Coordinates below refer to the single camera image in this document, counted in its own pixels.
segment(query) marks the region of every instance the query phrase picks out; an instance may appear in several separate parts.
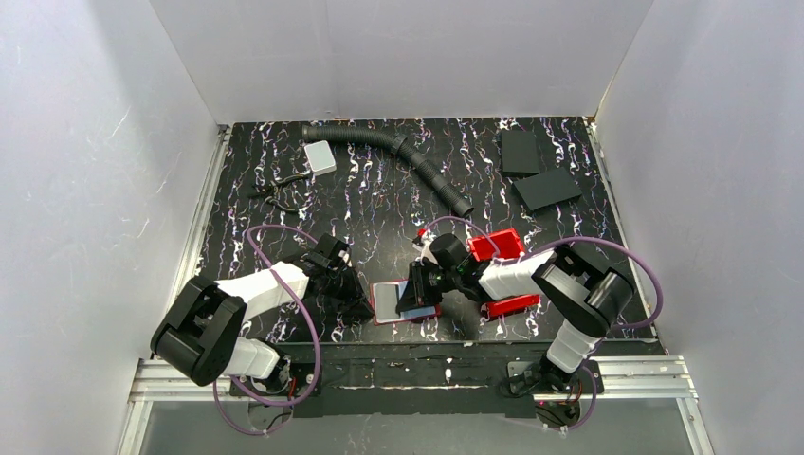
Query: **black tool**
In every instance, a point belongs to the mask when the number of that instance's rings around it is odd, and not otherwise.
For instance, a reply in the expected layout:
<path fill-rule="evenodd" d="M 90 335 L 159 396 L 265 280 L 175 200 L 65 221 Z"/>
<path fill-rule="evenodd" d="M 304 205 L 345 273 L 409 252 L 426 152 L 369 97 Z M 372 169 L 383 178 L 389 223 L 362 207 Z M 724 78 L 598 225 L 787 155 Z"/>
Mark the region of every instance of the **black tool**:
<path fill-rule="evenodd" d="M 299 180 L 306 180 L 310 178 L 310 173 L 294 173 L 288 177 L 282 178 L 277 181 L 266 180 L 263 185 L 251 185 L 256 193 L 250 194 L 249 199 L 264 199 L 268 204 L 276 207 L 277 209 L 287 213 L 299 213 L 298 208 L 286 206 L 279 202 L 279 192 L 283 187 L 290 185 Z"/>

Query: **gray wall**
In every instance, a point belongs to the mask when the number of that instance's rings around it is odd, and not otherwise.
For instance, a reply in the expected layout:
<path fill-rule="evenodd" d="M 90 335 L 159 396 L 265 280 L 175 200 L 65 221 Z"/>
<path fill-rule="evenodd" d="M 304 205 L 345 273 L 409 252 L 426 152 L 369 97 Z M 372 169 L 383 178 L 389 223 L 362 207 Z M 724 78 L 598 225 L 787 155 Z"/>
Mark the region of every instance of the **gray wall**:
<path fill-rule="evenodd" d="M 114 453 L 216 126 L 147 0 L 0 10 L 0 451 Z"/>
<path fill-rule="evenodd" d="M 718 453 L 802 453 L 804 4 L 657 0 L 599 114 Z"/>
<path fill-rule="evenodd" d="M 593 115 L 652 0 L 152 0 L 219 123 Z"/>

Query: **black marble table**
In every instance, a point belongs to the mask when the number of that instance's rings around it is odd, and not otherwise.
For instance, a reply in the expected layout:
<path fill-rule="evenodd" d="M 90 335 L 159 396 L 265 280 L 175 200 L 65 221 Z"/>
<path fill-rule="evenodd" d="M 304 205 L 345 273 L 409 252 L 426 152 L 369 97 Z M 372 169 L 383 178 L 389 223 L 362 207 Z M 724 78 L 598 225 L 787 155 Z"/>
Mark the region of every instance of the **black marble table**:
<path fill-rule="evenodd" d="M 515 228 L 526 247 L 587 235 L 621 242 L 611 203 L 601 181 L 583 118 L 439 118 L 329 122 L 368 126 L 409 135 L 420 152 L 436 164 L 475 207 L 471 220 L 486 231 Z M 211 279 L 241 277 L 264 266 L 248 245 L 247 228 L 285 224 L 318 237 L 323 232 L 352 245 L 352 257 L 364 289 L 372 282 L 407 278 L 408 263 L 417 256 L 411 240 L 424 224 L 449 214 L 433 191 L 410 166 L 389 152 L 364 145 L 333 146 L 334 173 L 286 189 L 283 200 L 302 207 L 286 214 L 260 200 L 249 200 L 252 184 L 305 171 L 300 146 L 303 122 L 238 123 L 233 126 L 220 183 L 196 271 Z M 532 131 L 542 168 L 567 169 L 582 189 L 575 202 L 560 203 L 529 214 L 512 192 L 512 180 L 500 175 L 500 149 L 494 138 L 503 128 Z M 463 225 L 444 223 L 438 233 L 465 239 Z M 271 259 L 301 249 L 304 240 L 284 230 L 258 237 Z M 625 263 L 617 253 L 604 251 Z M 375 326 L 371 321 L 347 323 L 310 308 L 322 342 L 437 342 L 455 340 L 544 340 L 555 337 L 563 321 L 549 301 L 504 318 L 482 317 L 479 304 L 460 293 L 447 294 L 440 318 L 422 323 Z M 639 299 L 626 307 L 623 319 L 645 317 Z M 291 303 L 248 322 L 244 335 L 268 341 L 309 341 L 302 314 Z M 615 331 L 610 337 L 653 337 L 650 329 Z"/>

